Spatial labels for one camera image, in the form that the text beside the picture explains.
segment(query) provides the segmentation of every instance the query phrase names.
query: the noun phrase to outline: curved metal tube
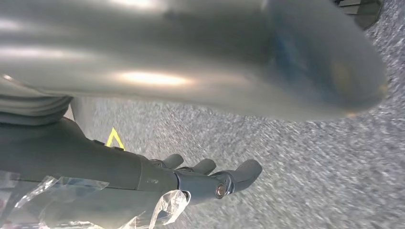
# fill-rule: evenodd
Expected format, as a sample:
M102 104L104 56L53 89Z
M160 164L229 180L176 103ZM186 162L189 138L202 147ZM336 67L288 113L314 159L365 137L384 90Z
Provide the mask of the curved metal tube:
M386 89L378 54L327 0L2 0L0 74L51 96L293 120L345 117Z

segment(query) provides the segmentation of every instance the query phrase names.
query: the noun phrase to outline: gray carpet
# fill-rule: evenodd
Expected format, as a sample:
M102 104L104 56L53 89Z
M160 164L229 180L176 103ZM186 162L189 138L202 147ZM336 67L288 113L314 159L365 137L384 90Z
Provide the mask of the gray carpet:
M82 99L77 120L106 141L115 127L127 150L172 153L219 169L254 158L264 166L240 194L189 207L176 229L405 228L405 1L387 0L367 35L387 64L390 95L360 117L293 123L196 106Z

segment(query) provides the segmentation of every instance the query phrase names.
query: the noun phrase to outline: bolt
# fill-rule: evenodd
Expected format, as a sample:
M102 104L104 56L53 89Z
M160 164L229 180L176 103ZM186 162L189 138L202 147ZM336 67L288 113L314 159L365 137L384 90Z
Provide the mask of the bolt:
M216 197L217 198L222 198L222 197L224 197L225 196L225 194L226 194L226 187L225 187L225 185L224 184L219 184L217 187L216 187Z

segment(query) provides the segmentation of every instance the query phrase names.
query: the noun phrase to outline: dark gray plastic part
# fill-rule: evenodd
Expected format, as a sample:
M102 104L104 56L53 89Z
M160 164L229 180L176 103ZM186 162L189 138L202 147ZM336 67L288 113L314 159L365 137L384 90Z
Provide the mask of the dark gray plastic part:
M87 139L75 122L65 118L46 126L0 124L0 147L0 170L18 173L22 180L74 177L158 192L177 187L172 173L141 155Z

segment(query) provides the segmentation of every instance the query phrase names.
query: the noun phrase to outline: clear plastic bag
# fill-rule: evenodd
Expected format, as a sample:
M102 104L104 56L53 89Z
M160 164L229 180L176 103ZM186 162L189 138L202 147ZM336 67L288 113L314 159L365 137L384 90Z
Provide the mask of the clear plastic bag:
M179 190L162 194L107 187L107 182L71 177L24 181L0 171L0 198L8 208L0 228L152 229L173 223L188 205Z

